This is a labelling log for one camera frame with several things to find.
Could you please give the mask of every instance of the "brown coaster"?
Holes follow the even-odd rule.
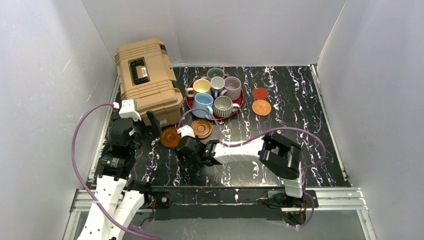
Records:
[[[256,100],[252,104],[253,112],[260,116],[266,116],[271,113],[271,104],[265,100]]]
[[[253,98],[256,100],[264,100],[268,97],[268,91],[265,88],[256,88],[252,91]]]
[[[181,136],[177,133],[177,129],[173,126],[162,131],[160,142],[167,148],[175,148],[181,140]]]
[[[212,133],[212,130],[214,129],[212,127],[212,123],[206,119],[194,120],[193,123],[191,123],[191,128],[199,139],[205,139],[209,137],[209,135]]]

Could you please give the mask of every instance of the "mug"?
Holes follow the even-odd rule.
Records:
[[[239,99],[242,94],[242,82],[235,76],[229,76],[225,79],[224,90],[219,94],[220,96],[227,96],[232,101]]]
[[[224,70],[222,70],[221,68],[217,68],[217,67],[209,69],[206,73],[206,77],[209,81],[212,80],[214,77],[224,78],[224,76],[225,76]]]
[[[219,118],[226,118],[239,109],[240,105],[227,96],[219,96],[213,103],[213,113]]]
[[[212,94],[211,83],[207,79],[203,79],[203,78],[197,79],[193,83],[193,87],[189,87],[185,90],[185,95],[189,98],[192,98],[199,93]]]
[[[224,79],[220,76],[215,76],[210,80],[210,89],[213,92],[213,97],[217,98],[218,94],[224,89]]]
[[[194,96],[194,102],[192,109],[203,109],[210,113],[210,115],[214,114],[214,98],[208,93],[200,92]],[[201,118],[201,119],[212,119],[212,117],[204,111],[194,110],[193,115]]]

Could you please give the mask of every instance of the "table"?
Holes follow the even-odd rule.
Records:
[[[185,89],[197,77],[205,75],[210,67],[174,67],[177,87],[185,96]],[[311,70],[308,66],[257,66],[222,67],[228,76],[237,77],[243,84],[245,100],[238,114],[231,119],[219,121],[214,132],[204,140],[217,139],[217,132],[225,141],[246,140],[258,133],[276,127],[295,127],[318,136],[326,147],[326,158],[317,167],[308,169],[305,183],[308,187],[350,187],[344,178],[333,145],[322,104],[320,102]],[[252,91],[265,88],[272,111],[268,116],[258,116],[252,111]],[[120,102],[120,92],[116,101]],[[185,103],[184,113],[189,108]],[[196,117],[186,117],[191,124]],[[283,131],[284,136],[298,142],[302,147],[302,165],[319,159],[315,142],[305,134]],[[159,138],[147,139],[136,153],[136,164],[130,180],[143,180],[152,186],[199,186],[199,187],[272,187],[282,186],[276,177],[260,162],[234,162],[211,167],[186,165],[178,160],[175,152],[162,146]]]

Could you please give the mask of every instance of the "yellow mug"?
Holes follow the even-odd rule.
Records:
[[[207,79],[201,78],[193,83],[193,87],[189,87],[185,90],[185,96],[189,98],[194,98],[194,96],[199,93],[212,95],[211,82],[209,82]]]

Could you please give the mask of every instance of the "tan toolbox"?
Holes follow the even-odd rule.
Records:
[[[147,126],[146,111],[153,111],[160,126],[177,124],[181,118],[183,95],[164,43],[150,38],[119,46],[115,54],[121,99],[134,99]]]

